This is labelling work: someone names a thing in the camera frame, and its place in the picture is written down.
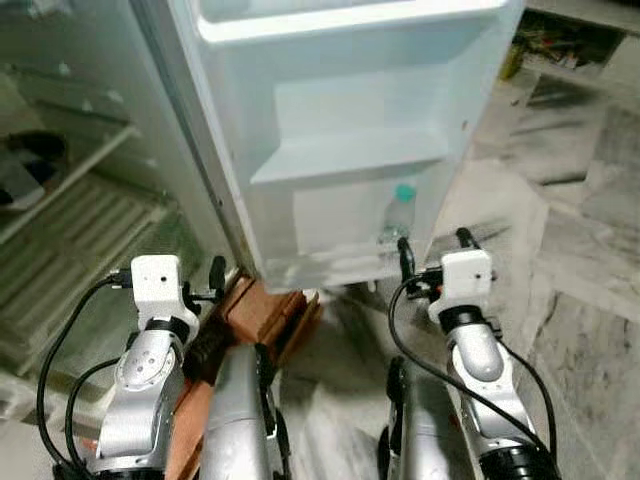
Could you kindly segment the silver right robot leg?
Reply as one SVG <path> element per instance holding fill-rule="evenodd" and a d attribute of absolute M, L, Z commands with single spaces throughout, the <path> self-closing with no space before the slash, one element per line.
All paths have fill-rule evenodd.
<path fill-rule="evenodd" d="M 387 376 L 390 415 L 378 443 L 379 480 L 475 480 L 448 385 L 394 357 Z"/>

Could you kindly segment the white fridge door shelf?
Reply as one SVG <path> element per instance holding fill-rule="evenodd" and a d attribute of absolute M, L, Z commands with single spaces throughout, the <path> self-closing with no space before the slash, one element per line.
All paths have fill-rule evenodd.
<path fill-rule="evenodd" d="M 237 180 L 261 278 L 296 291 L 398 276 L 397 248 L 384 255 L 378 244 L 394 188 L 417 189 L 410 243 L 422 252 L 463 152 L 460 136 L 435 127 L 283 140 Z"/>

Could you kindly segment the red brick stack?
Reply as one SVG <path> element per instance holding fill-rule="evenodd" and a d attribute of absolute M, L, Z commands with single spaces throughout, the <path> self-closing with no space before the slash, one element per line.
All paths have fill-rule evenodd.
<path fill-rule="evenodd" d="M 315 300 L 301 292 L 266 292 L 259 280 L 239 276 L 227 301 L 216 308 L 197 334 L 180 366 L 180 389 L 172 445 L 163 468 L 164 480 L 198 480 L 209 420 L 212 387 L 229 348 L 261 343 L 268 347 L 276 369 L 305 335 L 308 321 L 319 311 Z"/>

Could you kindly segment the silver left robot leg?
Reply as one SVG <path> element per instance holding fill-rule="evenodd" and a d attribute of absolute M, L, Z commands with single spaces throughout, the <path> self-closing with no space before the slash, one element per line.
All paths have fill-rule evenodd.
<path fill-rule="evenodd" d="M 265 344 L 228 349 L 212 387 L 198 480 L 293 480 L 275 375 Z"/>

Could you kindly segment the cluttered kitchen shelf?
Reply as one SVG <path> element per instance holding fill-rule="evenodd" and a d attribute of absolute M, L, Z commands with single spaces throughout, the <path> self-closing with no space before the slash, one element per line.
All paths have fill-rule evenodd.
<path fill-rule="evenodd" d="M 640 36 L 630 29 L 529 8 L 512 54 L 520 70 L 614 96 L 640 93 Z"/>

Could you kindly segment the dark bowl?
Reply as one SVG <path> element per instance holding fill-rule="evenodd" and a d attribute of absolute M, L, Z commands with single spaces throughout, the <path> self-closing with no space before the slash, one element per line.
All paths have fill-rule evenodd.
<path fill-rule="evenodd" d="M 32 209 L 68 159 L 64 134 L 20 131 L 0 134 L 0 211 Z"/>

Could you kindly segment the gold can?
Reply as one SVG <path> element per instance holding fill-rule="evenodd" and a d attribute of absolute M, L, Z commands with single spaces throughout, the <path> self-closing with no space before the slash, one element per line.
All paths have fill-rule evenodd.
<path fill-rule="evenodd" d="M 524 45 L 511 44 L 508 46 L 503 63 L 500 65 L 498 78 L 500 81 L 509 81 L 516 76 L 524 64 Z"/>

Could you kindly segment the silver robot leg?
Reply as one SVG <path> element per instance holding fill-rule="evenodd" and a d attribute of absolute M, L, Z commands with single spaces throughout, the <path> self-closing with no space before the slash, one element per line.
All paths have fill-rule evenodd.
<path fill-rule="evenodd" d="M 394 357 L 387 376 L 390 415 L 378 443 L 379 480 L 475 480 L 448 385 Z"/>
<path fill-rule="evenodd" d="M 198 480 L 293 480 L 275 375 L 265 344 L 228 349 L 212 387 Z"/>

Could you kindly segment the clear bottle with green cap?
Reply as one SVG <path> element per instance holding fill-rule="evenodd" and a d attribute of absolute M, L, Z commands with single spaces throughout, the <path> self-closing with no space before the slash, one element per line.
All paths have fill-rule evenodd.
<path fill-rule="evenodd" d="M 378 238 L 380 252 L 393 255 L 401 239 L 411 241 L 415 224 L 417 189 L 411 184 L 397 184 L 385 207 Z"/>

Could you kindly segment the silver fridge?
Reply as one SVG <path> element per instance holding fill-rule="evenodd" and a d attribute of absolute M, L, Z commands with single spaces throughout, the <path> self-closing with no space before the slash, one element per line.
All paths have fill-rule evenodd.
<path fill-rule="evenodd" d="M 93 174 L 182 215 L 142 253 L 180 256 L 184 276 L 224 256 L 262 279 L 241 173 L 288 138 L 410 127 L 460 136 L 461 165 L 525 8 L 0 0 L 0 134 L 54 131 L 69 147 L 44 200 L 0 211 L 0 244 Z"/>

